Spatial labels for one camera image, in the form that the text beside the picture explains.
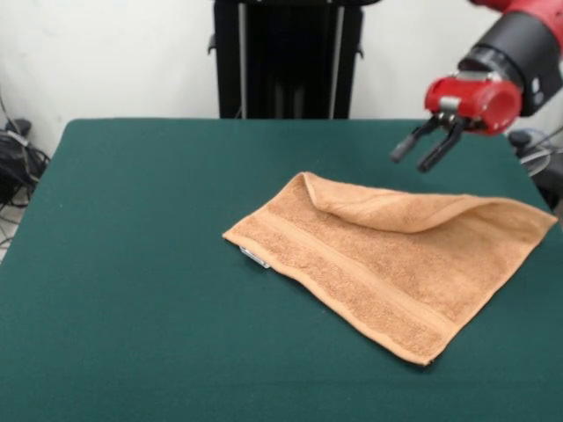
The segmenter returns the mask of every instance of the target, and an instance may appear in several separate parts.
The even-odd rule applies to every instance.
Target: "black cylinder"
[[[561,49],[538,18],[514,11],[503,15],[459,63],[461,70],[497,71],[523,90],[522,116],[539,110],[563,87]]]

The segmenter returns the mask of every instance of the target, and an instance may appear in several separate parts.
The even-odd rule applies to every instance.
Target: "orange towel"
[[[368,338],[427,365],[556,221],[515,200],[301,173],[223,237],[302,283]]]

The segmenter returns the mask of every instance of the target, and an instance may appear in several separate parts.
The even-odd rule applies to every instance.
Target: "white wall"
[[[11,114],[32,120],[49,152],[75,118],[216,117],[215,57],[206,56],[212,5],[2,0],[0,84]],[[496,19],[465,0],[385,0],[366,12],[353,118],[424,117],[428,84]],[[558,96],[533,123],[549,130],[562,116]]]

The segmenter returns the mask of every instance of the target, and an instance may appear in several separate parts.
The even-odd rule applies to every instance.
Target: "red robot arm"
[[[563,0],[470,0],[502,12],[501,18],[458,64],[432,83],[425,108],[432,114],[391,154],[399,162],[423,135],[439,127],[446,139],[419,162],[429,171],[463,132],[498,135],[519,116],[540,110],[561,88]]]

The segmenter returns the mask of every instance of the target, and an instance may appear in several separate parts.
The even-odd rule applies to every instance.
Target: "green felt surface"
[[[0,421],[562,420],[559,228],[427,368],[222,240],[299,171],[545,207],[500,138],[392,164],[412,126],[72,122],[0,268]]]

